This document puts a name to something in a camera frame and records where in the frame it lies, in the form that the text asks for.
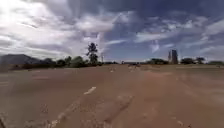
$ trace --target tree line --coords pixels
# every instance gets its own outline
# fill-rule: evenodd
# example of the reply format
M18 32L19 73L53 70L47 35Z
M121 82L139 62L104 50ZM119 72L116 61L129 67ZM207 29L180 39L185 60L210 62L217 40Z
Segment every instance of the tree line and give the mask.
M13 69L36 69L36 68L82 68L82 67L91 67L91 66L101 66L101 65L110 65L110 64L118 64L118 62L99 62L97 56L97 45L95 43L91 43L88 46L88 60L84 60L81 56L77 56L72 58L71 56L66 57L65 59L59 59L53 61L51 58L46 58L44 60L40 60L38 63L25 63L23 65L15 65ZM152 58L146 62L122 62L122 64L153 64L153 65L166 65L169 64L167 60L160 58ZM210 65L224 65L223 61L210 61L205 63L204 57L197 58L183 58L180 60L180 64L210 64Z
M91 43L88 46L88 53L86 54L89 59L84 60L83 57L77 56L72 58L71 56L66 57L65 59L52 60L51 58L46 58L44 60L40 60L38 63L25 63L22 65L14 65L13 69L36 69L36 68L82 68L82 67L90 67L90 66L100 66L102 65L98 62L97 56L97 45L95 43Z

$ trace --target asphalt road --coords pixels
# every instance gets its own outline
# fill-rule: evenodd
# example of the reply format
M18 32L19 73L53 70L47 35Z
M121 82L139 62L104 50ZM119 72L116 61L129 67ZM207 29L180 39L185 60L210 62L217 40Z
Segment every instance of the asphalt road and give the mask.
M4 73L0 117L7 128L224 127L221 77L145 69L107 66Z

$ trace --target tall tree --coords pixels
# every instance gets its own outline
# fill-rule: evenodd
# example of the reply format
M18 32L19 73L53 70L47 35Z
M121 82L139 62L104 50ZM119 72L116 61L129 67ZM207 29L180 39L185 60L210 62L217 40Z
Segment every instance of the tall tree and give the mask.
M89 60L92 65L96 65L98 62L97 52L98 52L97 45L95 43L91 43L88 46L87 56L89 56Z
M204 57L197 57L196 61L197 61L197 64L204 64L205 58Z
M72 60L71 56L68 56L68 57L65 58L65 63L66 63L67 66L70 66L71 60Z

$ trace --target vegetation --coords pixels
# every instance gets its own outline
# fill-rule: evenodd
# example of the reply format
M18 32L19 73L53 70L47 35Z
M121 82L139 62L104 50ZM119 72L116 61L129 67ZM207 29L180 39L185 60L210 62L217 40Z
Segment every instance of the vegetation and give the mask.
M72 68L82 68L82 67L87 67L87 63L83 60L81 56L77 56L71 61L71 66Z
M97 56L97 45L94 43L91 43L88 47L88 53L87 56L89 56L89 60L92 66L97 66L98 63L98 56Z
M158 65L164 65L169 64L168 61L160 59L160 58L152 58L150 61L147 61L148 64L158 64Z
M197 64L204 64L205 58L204 57L197 57L196 62Z
M90 67L90 66L101 66L101 65L110 65L110 64L118 64L115 61L107 61L107 62L98 62L98 49L95 43L91 43L88 46L88 53L86 54L89 60L84 60L81 56L74 57L72 59L71 56L68 56L64 59L59 60L52 60L51 58L46 58L44 60L37 60L33 59L26 55L20 55L23 58L25 57L30 58L30 61L27 61L23 64L14 64L11 65L12 70L19 70L19 69L38 69L38 68L82 68L82 67ZM197 57L197 58L184 58L180 61L181 64L205 64L204 57ZM144 65L144 64L153 64L153 65L166 65L169 64L167 60L160 59L160 58L152 58L150 61L146 62L124 62L122 64L129 64L129 65ZM223 61L210 61L206 64L209 65L224 65Z
M192 58L184 58L180 61L181 64L196 64L195 60Z
M224 65L223 61L210 61L208 62L209 65Z

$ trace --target tree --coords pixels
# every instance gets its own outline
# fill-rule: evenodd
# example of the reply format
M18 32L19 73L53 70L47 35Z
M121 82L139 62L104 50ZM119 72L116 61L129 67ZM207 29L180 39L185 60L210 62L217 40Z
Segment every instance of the tree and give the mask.
M197 57L196 61L197 61L197 64L204 64L205 58L204 57Z
M86 66L87 66L86 63L81 56L77 56L71 61L72 68L81 68Z
M67 58L65 58L65 63L66 63L67 66L70 66L71 60L72 60L71 56L68 56Z
M89 56L90 63L93 66L96 66L97 65L97 62L98 62L97 52L98 52L98 50L97 50L96 44L91 43L88 46L87 56Z
M168 61L160 59L160 58L152 58L150 61L148 61L147 63L149 64L168 64Z
M64 67L66 65L65 61L60 59L56 62L57 67Z
M181 64L195 64L195 61L192 58L184 58L184 59L181 60L180 63Z
M43 60L42 64L44 68L55 67L56 63L51 58L46 58Z

